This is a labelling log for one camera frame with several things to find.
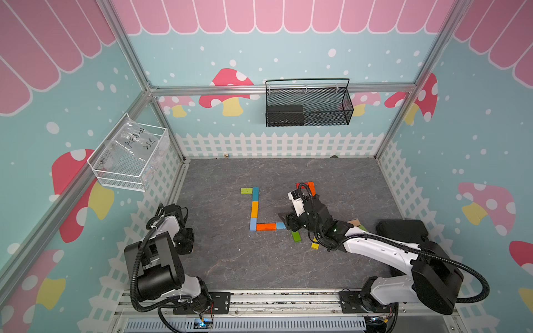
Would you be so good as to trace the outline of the orange block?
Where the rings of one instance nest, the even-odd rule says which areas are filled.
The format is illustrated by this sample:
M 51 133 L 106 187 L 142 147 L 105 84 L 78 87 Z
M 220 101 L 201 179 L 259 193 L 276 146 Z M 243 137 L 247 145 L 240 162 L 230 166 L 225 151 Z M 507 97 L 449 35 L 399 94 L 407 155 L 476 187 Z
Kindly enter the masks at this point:
M 313 196 L 316 195 L 315 184 L 313 182 L 307 182 L 307 185 Z
M 276 223 L 260 223 L 256 226 L 257 231 L 275 231 L 277 230 Z

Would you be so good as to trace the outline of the orange block front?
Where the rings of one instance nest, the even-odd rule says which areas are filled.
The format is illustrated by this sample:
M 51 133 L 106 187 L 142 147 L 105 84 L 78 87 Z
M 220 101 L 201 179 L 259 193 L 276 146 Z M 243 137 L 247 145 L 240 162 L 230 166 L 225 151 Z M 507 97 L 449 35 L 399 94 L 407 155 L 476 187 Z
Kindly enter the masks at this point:
M 256 226 L 257 231 L 275 231 L 277 230 L 276 223 L 260 223 Z

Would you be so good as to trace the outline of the yellow-orange block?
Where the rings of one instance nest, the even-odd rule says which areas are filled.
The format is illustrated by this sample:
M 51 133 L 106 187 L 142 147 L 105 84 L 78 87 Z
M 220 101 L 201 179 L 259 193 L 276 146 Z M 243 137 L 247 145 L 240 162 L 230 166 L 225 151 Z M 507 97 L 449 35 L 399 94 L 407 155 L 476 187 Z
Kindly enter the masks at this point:
M 253 201 L 252 202 L 252 209 L 251 209 L 251 218 L 257 219 L 258 218 L 258 210 L 259 210 L 259 202 Z

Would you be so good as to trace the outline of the light blue short block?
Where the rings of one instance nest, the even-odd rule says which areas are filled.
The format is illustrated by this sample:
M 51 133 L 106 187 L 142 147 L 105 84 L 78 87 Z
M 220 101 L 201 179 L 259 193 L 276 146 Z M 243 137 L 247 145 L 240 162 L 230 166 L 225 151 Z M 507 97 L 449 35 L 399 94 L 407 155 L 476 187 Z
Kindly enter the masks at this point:
M 251 218 L 250 219 L 250 231 L 256 231 L 257 230 L 257 218 Z

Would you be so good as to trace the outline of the teal block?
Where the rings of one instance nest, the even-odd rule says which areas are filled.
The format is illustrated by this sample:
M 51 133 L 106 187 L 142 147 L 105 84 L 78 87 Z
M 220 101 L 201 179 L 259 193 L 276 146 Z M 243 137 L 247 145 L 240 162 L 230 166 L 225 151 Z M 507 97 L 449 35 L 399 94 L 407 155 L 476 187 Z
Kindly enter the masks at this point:
M 259 197 L 260 197 L 260 189 L 259 189 L 259 187 L 254 187 L 253 188 L 252 196 L 253 196 L 253 202 L 258 202 L 259 201 Z

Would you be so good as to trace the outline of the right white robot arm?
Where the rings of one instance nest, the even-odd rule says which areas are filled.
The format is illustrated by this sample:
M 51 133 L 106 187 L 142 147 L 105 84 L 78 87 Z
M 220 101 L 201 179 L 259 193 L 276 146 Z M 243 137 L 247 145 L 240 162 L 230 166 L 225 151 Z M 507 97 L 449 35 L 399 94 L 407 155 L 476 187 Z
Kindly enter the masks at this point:
M 397 241 L 334 219 L 305 183 L 287 196 L 292 211 L 280 218 L 288 230 L 305 229 L 327 251 L 362 255 L 400 272 L 396 277 L 369 277 L 360 291 L 340 292 L 341 302 L 355 304 L 361 312 L 397 312 L 402 303 L 420 303 L 438 314 L 451 315 L 456 304 L 477 303 L 489 296 L 490 286 L 483 275 L 449 258 L 433 241 Z

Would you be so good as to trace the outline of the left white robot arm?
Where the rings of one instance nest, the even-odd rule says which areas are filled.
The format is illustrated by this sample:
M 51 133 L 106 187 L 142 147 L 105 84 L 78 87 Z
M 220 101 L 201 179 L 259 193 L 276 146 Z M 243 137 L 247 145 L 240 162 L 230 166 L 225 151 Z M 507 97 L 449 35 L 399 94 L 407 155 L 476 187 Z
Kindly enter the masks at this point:
M 213 326 L 212 296 L 201 278 L 185 273 L 180 260 L 194 248 L 187 218 L 187 208 L 160 204 L 146 224 L 144 239 L 124 249 L 131 305 L 140 313 L 155 310 L 171 332 L 179 329 L 165 318 L 166 309 L 189 309 L 198 315 L 200 328 Z

